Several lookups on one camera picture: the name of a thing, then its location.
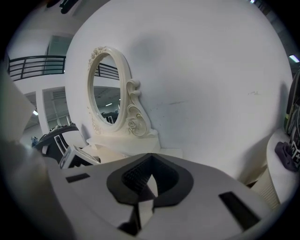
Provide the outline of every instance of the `white pillar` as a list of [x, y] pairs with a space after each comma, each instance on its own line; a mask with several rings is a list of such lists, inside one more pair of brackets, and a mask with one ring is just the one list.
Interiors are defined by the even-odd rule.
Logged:
[[69, 118], [69, 115], [67, 115], [67, 124], [70, 126], [70, 118]]
[[45, 112], [44, 93], [43, 90], [36, 91], [38, 120], [43, 134], [49, 133], [49, 125]]

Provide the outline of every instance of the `black slot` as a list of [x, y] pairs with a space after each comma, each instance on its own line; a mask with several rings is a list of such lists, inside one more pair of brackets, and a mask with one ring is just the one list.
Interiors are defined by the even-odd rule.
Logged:
[[222, 202], [245, 230], [259, 222], [259, 218], [233, 192], [220, 194]]
[[60, 139], [61, 139], [62, 143], [64, 144], [65, 148], [68, 149], [69, 145], [67, 144], [67, 142], [62, 134], [60, 134]]
[[67, 180], [68, 183], [71, 183], [71, 182], [80, 181], [80, 180], [83, 180], [83, 179], [89, 178], [89, 177], [90, 176], [87, 173], [82, 173], [82, 174], [79, 174], [79, 175], [66, 177], [66, 180]]

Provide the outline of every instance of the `ceiling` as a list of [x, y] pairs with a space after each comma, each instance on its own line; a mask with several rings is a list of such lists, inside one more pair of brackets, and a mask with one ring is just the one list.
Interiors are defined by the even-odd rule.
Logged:
[[120, 88], [103, 88], [94, 86], [94, 96], [97, 107], [104, 107], [107, 104], [119, 102]]

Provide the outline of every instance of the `white furniture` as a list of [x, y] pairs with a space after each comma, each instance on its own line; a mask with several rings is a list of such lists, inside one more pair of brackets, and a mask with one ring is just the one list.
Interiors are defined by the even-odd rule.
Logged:
[[106, 147], [94, 149], [88, 145], [88, 146], [84, 147], [82, 150], [85, 151], [86, 153], [90, 154], [93, 157], [99, 157], [102, 164], [110, 163], [110, 162], [125, 158], [125, 156], [123, 154], [114, 152]]
[[280, 203], [289, 200], [299, 184], [299, 173], [285, 169], [275, 152], [275, 147], [278, 142], [284, 143], [289, 141], [290, 138], [284, 131], [278, 129], [273, 133], [267, 145], [267, 163], [270, 178]]
[[[107, 55], [114, 60], [120, 79], [120, 111], [113, 124], [102, 117], [95, 101], [93, 86], [95, 71], [100, 61]], [[93, 125], [95, 133], [87, 142], [95, 150], [101, 151], [106, 147], [125, 157], [151, 152], [182, 158], [180, 149], [161, 148], [158, 132], [152, 129], [150, 119], [139, 102], [141, 94], [139, 86], [139, 81], [131, 78], [129, 66], [122, 53], [107, 46], [94, 49], [88, 63], [84, 93], [88, 103], [90, 124]]]

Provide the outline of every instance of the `white wall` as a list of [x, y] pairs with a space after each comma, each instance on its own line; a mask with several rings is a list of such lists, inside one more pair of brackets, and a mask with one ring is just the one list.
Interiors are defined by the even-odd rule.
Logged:
[[36, 137], [38, 140], [43, 136], [42, 129], [39, 124], [34, 125], [28, 129], [25, 129], [23, 132], [23, 135], [20, 139], [20, 142], [22, 144], [31, 146], [31, 137], [32, 136]]
[[256, 6], [106, 3], [67, 53], [68, 109], [84, 136], [94, 134], [83, 92], [87, 63], [95, 47], [106, 45], [124, 54], [141, 82], [140, 100], [162, 147], [181, 148], [185, 159], [240, 180], [262, 163], [268, 136], [282, 124], [292, 76], [276, 32]]
[[65, 78], [63, 74], [43, 75], [21, 79], [14, 83], [23, 94], [27, 94], [37, 90], [64, 87]]

